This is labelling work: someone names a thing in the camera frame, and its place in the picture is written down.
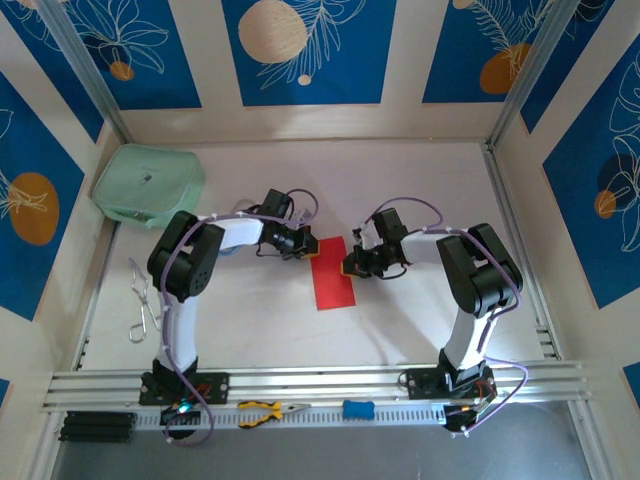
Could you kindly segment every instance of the red rectangular block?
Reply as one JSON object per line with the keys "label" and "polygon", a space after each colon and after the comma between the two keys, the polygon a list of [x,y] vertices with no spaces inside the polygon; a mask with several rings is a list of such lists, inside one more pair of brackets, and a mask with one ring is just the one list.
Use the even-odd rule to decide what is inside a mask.
{"label": "red rectangular block", "polygon": [[311,274],[318,310],[353,307],[356,304],[351,278],[341,273],[342,260],[346,256],[344,238],[320,240],[320,253],[311,259]]}

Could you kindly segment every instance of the pliers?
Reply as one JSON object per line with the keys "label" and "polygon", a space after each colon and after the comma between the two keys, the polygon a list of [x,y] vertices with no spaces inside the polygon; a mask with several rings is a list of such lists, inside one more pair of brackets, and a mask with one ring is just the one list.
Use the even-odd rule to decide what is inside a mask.
{"label": "pliers", "polygon": [[310,403],[280,403],[280,402],[256,402],[256,401],[248,401],[248,402],[240,402],[238,403],[239,409],[245,408],[266,408],[271,410],[264,417],[254,421],[254,422],[242,422],[238,426],[240,428],[248,429],[255,428],[263,423],[267,423],[270,420],[281,420],[282,417],[287,413],[297,412],[298,410],[303,410],[305,408],[311,407]]}

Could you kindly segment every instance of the white table surface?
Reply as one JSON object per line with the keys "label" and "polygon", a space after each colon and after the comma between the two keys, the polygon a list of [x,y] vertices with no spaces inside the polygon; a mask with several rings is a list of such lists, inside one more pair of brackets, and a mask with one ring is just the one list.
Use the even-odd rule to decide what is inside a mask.
{"label": "white table surface", "polygon": [[[303,187],[320,200],[317,238],[345,237],[380,203],[417,196],[439,206],[447,225],[490,223],[507,244],[505,226],[476,144],[404,140],[305,141],[182,146],[202,161],[207,181],[197,212],[227,213],[243,198],[264,199],[269,188]],[[296,205],[311,202],[296,196]],[[395,207],[409,230],[434,220],[419,204]],[[148,369],[160,334],[151,326],[134,345],[127,331],[139,321],[128,258],[143,268],[162,230],[122,225],[113,246],[89,329],[83,369]],[[354,279],[356,306],[319,312],[309,261],[257,258],[255,247],[220,257],[201,295],[199,366],[210,368],[353,366],[436,362],[457,306],[442,267],[414,265],[393,281]],[[150,297],[157,305],[155,290]],[[528,295],[502,317],[488,354],[542,359]]]}

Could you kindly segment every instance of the silver scissors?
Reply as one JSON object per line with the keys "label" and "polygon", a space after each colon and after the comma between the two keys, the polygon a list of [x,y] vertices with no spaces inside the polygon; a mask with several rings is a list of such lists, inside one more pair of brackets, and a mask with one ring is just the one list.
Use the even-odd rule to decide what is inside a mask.
{"label": "silver scissors", "polygon": [[[158,324],[158,317],[153,312],[153,308],[149,304],[147,298],[147,290],[149,289],[149,279],[142,273],[140,266],[133,258],[129,258],[129,264],[131,265],[131,272],[133,279],[131,280],[131,290],[136,294],[138,300],[140,300],[140,323],[136,323],[129,329],[129,341],[132,343],[140,343],[147,338],[147,319],[145,315],[145,309],[151,316],[153,324],[156,329],[160,331],[160,325]],[[141,283],[141,288],[138,288],[137,283]],[[142,330],[142,334],[139,337],[135,337],[136,330]]]}

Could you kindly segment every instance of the mint green bag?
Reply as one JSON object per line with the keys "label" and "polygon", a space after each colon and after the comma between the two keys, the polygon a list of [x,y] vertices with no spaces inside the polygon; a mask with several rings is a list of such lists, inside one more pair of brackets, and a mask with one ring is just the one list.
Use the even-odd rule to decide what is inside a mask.
{"label": "mint green bag", "polygon": [[177,211],[194,211],[204,178],[194,153],[123,145],[100,175],[92,198],[113,220],[166,227]]}

